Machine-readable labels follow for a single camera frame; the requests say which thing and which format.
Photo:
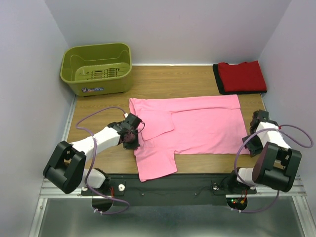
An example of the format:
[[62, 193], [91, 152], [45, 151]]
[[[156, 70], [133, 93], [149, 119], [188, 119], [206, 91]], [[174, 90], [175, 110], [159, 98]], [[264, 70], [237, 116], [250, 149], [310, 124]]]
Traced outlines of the pink t shirt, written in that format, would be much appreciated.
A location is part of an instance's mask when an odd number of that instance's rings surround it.
[[144, 123], [134, 152], [141, 182], [177, 172], [175, 154], [247, 155], [247, 135], [237, 95], [129, 99]]

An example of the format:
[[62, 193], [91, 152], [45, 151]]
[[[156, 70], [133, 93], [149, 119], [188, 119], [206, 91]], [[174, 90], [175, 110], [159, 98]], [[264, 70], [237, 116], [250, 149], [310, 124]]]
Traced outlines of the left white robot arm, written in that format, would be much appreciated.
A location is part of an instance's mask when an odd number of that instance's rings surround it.
[[127, 150], [136, 150], [140, 146], [138, 127], [145, 123], [134, 114], [125, 114], [124, 117], [125, 120], [110, 123], [80, 141], [59, 142], [43, 170], [43, 176], [65, 194], [78, 187], [105, 187], [110, 181], [108, 175], [100, 169], [86, 169], [85, 164], [97, 154], [120, 144]]

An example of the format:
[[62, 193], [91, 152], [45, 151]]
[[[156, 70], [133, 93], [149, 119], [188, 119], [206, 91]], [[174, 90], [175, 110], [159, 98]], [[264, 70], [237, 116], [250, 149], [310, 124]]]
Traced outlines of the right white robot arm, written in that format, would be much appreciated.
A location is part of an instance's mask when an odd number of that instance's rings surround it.
[[253, 168], [237, 167], [232, 172], [227, 182], [227, 187], [232, 192], [248, 190], [257, 185], [285, 193], [292, 188], [302, 155], [285, 143], [278, 132], [280, 126], [269, 119], [267, 111], [255, 111], [250, 123], [250, 135], [265, 128], [271, 128], [272, 131], [259, 133], [249, 141], [248, 136], [242, 138], [244, 148], [250, 151], [250, 156], [259, 157]]

